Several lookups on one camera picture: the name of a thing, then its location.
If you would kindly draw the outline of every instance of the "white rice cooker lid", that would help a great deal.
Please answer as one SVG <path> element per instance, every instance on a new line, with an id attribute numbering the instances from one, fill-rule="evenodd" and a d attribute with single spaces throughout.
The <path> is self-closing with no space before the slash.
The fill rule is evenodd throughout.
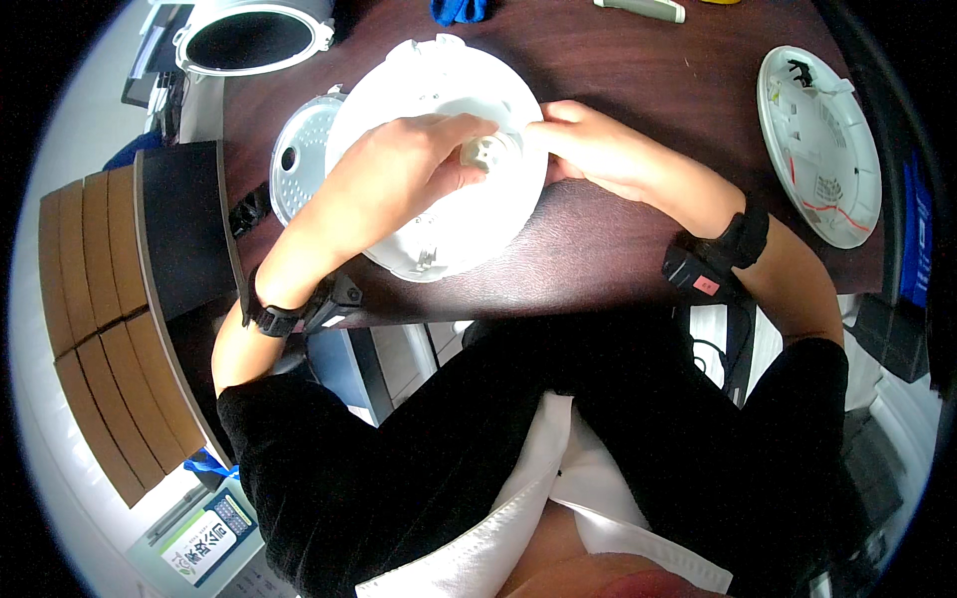
<path id="1" fill-rule="evenodd" d="M 343 105 L 342 85 L 318 96 L 289 118 L 273 147 L 269 172 L 269 198 L 273 213 L 289 226 L 296 212 L 312 198 L 325 180 L 325 144 L 329 129 Z"/>
<path id="2" fill-rule="evenodd" d="M 188 73 L 235 77 L 284 69 L 332 43 L 332 0 L 195 0 L 173 36 Z"/>
<path id="3" fill-rule="evenodd" d="M 440 33 L 406 41 L 355 86 L 332 123 L 326 175 L 366 131 L 401 117 L 475 114 L 499 133 L 463 147 L 462 160 L 488 172 L 485 182 L 439 199 L 364 254 L 397 277 L 432 282 L 498 255 L 523 228 L 545 183 L 548 155 L 523 132 L 540 121 L 531 90 L 504 62 Z"/>
<path id="4" fill-rule="evenodd" d="M 758 116 L 781 185 L 822 239 L 841 249 L 871 235 L 880 163 L 854 85 L 806 50 L 781 46 L 758 73 Z"/>

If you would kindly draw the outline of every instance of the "red wire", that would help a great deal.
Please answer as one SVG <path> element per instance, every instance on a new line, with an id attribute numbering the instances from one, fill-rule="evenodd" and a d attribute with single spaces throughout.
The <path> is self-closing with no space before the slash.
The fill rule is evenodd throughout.
<path id="1" fill-rule="evenodd" d="M 871 231 L 871 230 L 868 229 L 867 227 L 862 227 L 862 226 L 860 226 L 857 222 L 855 222 L 855 221 L 851 218 L 851 216 L 847 215 L 847 212 L 846 212 L 846 211 L 842 210 L 842 209 L 839 208 L 838 206 L 825 206 L 825 207 L 823 207 L 823 208 L 819 208 L 818 206 L 812 206 L 811 204 L 809 204 L 808 202 L 803 201 L 803 200 L 801 201 L 801 203 L 804 204 L 806 207 L 811 208 L 812 210 L 817 210 L 817 211 L 837 210 L 837 211 L 841 212 L 841 214 L 843 214 L 844 217 L 847 218 L 847 221 L 850 222 L 853 226 L 855 226 L 855 227 L 861 229 L 862 231 L 865 231 L 866 233 L 869 233 L 869 232 Z"/>

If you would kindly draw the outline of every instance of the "brown box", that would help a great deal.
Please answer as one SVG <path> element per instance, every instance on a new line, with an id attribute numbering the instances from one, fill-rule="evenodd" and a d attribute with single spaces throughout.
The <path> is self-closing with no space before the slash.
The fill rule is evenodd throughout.
<path id="1" fill-rule="evenodd" d="M 180 466 L 188 455 L 183 454 L 176 437 L 167 425 L 166 419 L 156 405 L 153 393 L 146 383 L 143 369 L 136 358 L 133 343 L 126 332 L 126 324 L 117 323 L 109 330 L 100 333 L 103 349 L 113 378 L 120 389 L 123 402 L 129 410 L 136 427 L 143 435 L 146 445 L 163 469 L 171 473 Z"/>
<path id="2" fill-rule="evenodd" d="M 120 310 L 124 316 L 146 305 L 133 210 L 133 166 L 110 170 L 106 183 L 110 254 Z"/>
<path id="3" fill-rule="evenodd" d="M 106 428 L 113 435 L 120 452 L 144 488 L 150 489 L 163 480 L 163 470 L 146 446 L 143 436 L 126 409 L 106 361 L 99 336 L 94 336 L 77 348 L 79 364 L 93 400 L 100 410 Z"/>
<path id="4" fill-rule="evenodd" d="M 76 181 L 60 190 L 59 199 L 60 272 L 63 295 L 75 341 L 97 330 L 86 282 L 83 258 L 83 183 Z"/>
<path id="5" fill-rule="evenodd" d="M 59 264 L 59 197 L 54 191 L 40 200 L 40 228 L 37 252 L 40 265 L 40 294 L 47 333 L 54 357 L 66 353 L 74 345 L 70 318 L 63 295 L 63 274 Z"/>
<path id="6" fill-rule="evenodd" d="M 133 474 L 126 459 L 123 458 L 113 436 L 106 428 L 93 401 L 93 395 L 86 386 L 83 371 L 80 369 L 76 351 L 69 351 L 56 361 L 56 374 L 59 376 L 63 392 L 66 394 L 70 411 L 77 420 L 80 433 L 90 447 L 103 473 L 116 488 L 126 506 L 132 507 L 145 494 L 143 484 Z"/>
<path id="7" fill-rule="evenodd" d="M 152 314 L 146 312 L 133 318 L 126 323 L 126 329 L 157 407 L 176 437 L 183 454 L 192 455 L 206 446 L 206 438 L 176 382 Z"/>
<path id="8" fill-rule="evenodd" d="M 106 172 L 98 172 L 83 181 L 83 254 L 86 258 L 86 281 L 90 287 L 90 300 L 93 302 L 93 316 L 97 328 L 102 328 L 122 315 L 120 298 L 113 281 L 106 178 Z"/>

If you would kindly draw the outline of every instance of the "blue cloth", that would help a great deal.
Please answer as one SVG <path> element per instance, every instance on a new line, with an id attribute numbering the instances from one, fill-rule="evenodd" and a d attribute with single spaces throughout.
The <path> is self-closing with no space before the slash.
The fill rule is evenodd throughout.
<path id="1" fill-rule="evenodd" d="M 432 0 L 432 18 L 442 27 L 457 23 L 478 23 L 485 18 L 487 0 Z"/>
<path id="2" fill-rule="evenodd" d="M 901 297 L 918 307 L 927 306 L 930 280 L 930 254 L 933 249 L 931 223 L 932 197 L 924 184 L 921 162 L 915 151 L 903 165 L 906 211 L 904 219 Z"/>
<path id="3" fill-rule="evenodd" d="M 103 166 L 103 170 L 114 170 L 133 164 L 136 158 L 136 152 L 141 149 L 155 149 L 163 146 L 163 134 L 159 131 L 151 131 L 137 137 L 118 151 L 110 161 Z"/>
<path id="4" fill-rule="evenodd" d="M 183 469 L 188 472 L 213 472 L 214 474 L 220 474 L 223 477 L 234 477 L 239 479 L 239 466 L 234 465 L 231 470 L 227 470 L 223 467 L 219 461 L 215 459 L 211 454 L 207 453 L 206 449 L 200 449 L 199 453 L 202 455 L 202 458 L 197 459 L 187 459 L 183 461 Z"/>

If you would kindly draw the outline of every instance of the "red label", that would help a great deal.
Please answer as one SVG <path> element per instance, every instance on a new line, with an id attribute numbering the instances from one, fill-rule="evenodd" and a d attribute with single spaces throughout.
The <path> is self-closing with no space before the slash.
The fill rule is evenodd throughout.
<path id="1" fill-rule="evenodd" d="M 709 280 L 708 278 L 705 278 L 704 276 L 698 277 L 698 279 L 695 280 L 695 283 L 691 286 L 695 287 L 702 293 L 705 293 L 706 295 L 711 297 L 714 297 L 715 293 L 718 292 L 718 289 L 721 288 L 720 284 L 718 284 L 714 280 Z"/>

